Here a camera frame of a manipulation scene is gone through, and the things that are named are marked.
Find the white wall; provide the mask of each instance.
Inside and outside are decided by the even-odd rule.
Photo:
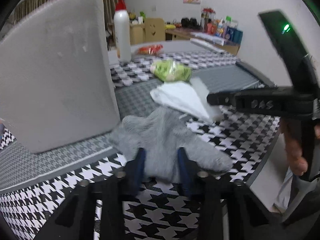
[[[238,56],[262,71],[278,85],[289,85],[290,79],[284,64],[277,55],[257,14],[261,11],[281,9],[300,33],[307,49],[315,60],[320,74],[320,27],[302,0],[202,0],[201,5],[183,4],[182,0],[125,0],[129,10],[144,11],[147,17],[162,17],[165,21],[183,17],[200,19],[201,7],[212,7],[217,17],[230,15],[239,21],[244,32]]]

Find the houndstooth tablecloth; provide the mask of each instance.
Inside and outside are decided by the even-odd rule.
[[[236,58],[229,54],[226,57],[204,51],[163,54],[161,58],[174,58],[193,67],[193,76],[199,76],[212,92],[221,88],[239,90],[263,85],[246,71],[232,65]],[[147,116],[157,107],[149,91],[161,82],[157,79],[142,82],[147,80],[146,76],[149,79],[153,78],[147,66],[154,59],[140,58],[126,66],[110,66],[117,86],[115,92],[121,117],[128,114]],[[247,181],[263,157],[267,156],[269,146],[276,136],[279,119],[263,115],[246,115],[229,107],[222,107],[221,110],[224,114],[223,121],[212,126],[186,115],[183,116],[183,120],[204,141],[213,144],[232,158],[233,169],[220,179]],[[0,211],[19,239],[32,239],[78,181],[88,179],[96,182],[106,179],[125,163],[124,156],[115,152],[32,186],[1,194]],[[174,184],[153,179],[141,185],[140,194],[134,202],[124,202],[123,205],[129,239],[180,239],[195,230],[198,225],[199,203],[181,196],[178,186]],[[102,206],[103,203],[98,201],[95,239],[99,238]]]

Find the black handheld device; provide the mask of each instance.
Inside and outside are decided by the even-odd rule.
[[[281,11],[259,17],[273,46],[284,61],[292,87],[269,87],[209,94],[210,105],[234,106],[239,112],[287,118],[293,136],[300,140],[308,171],[300,178],[312,181],[320,168],[314,125],[319,118],[320,89],[309,55],[291,23]]]

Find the gray border stripe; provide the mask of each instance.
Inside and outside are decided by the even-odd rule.
[[[279,138],[280,135],[280,129],[278,129],[278,131],[276,132],[275,137],[273,138],[271,144],[268,147],[268,151],[266,152],[266,154],[264,155],[264,157],[262,158],[261,162],[259,163],[258,167],[255,169],[255,171],[251,174],[251,176],[249,177],[249,179],[247,180],[247,182],[245,183],[248,187],[251,186],[251,184],[254,182],[254,180],[257,178],[257,176],[259,175],[260,171],[262,170],[262,168],[264,167],[264,165],[266,164],[267,160],[269,159],[269,156],[273,150],[273,147],[276,145],[276,142]]]
[[[78,169],[78,168],[81,168],[81,167],[84,167],[90,163],[93,163],[93,162],[96,162],[102,158],[105,158],[105,157],[108,157],[108,156],[111,156],[115,153],[118,153],[119,151],[115,148],[106,148],[104,149],[104,151],[102,151],[101,153],[98,153],[97,155],[89,155],[88,158],[85,158],[85,159],[81,159],[79,161],[76,161],[76,162],[73,162],[69,165],[66,165],[66,166],[63,166],[61,167],[61,169],[57,170],[57,171],[53,171],[51,173],[47,173],[47,174],[44,174],[44,175],[39,175],[37,176],[36,178],[34,179],[31,179],[31,180],[28,180],[26,182],[22,182],[21,184],[17,184],[17,185],[14,185],[14,186],[10,186],[6,189],[3,189],[0,191],[0,195],[1,194],[5,194],[5,193],[8,193],[8,192],[12,192],[12,191],[16,191],[16,190],[19,190],[19,189],[22,189],[22,188],[26,188],[26,187],[29,187],[29,186],[33,186],[39,182],[42,182],[42,181],[45,181],[45,180],[48,180],[48,179],[53,179],[57,176],[60,176],[62,174],[65,174],[65,173],[68,173],[70,171],[73,171],[75,169]]]

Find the human hand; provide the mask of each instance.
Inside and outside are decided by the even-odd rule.
[[[283,118],[280,119],[280,130],[284,134],[285,151],[290,169],[295,175],[301,176],[308,170],[308,163],[302,157],[301,145],[292,137],[288,123]],[[320,139],[320,125],[315,126],[315,134],[316,138]]]

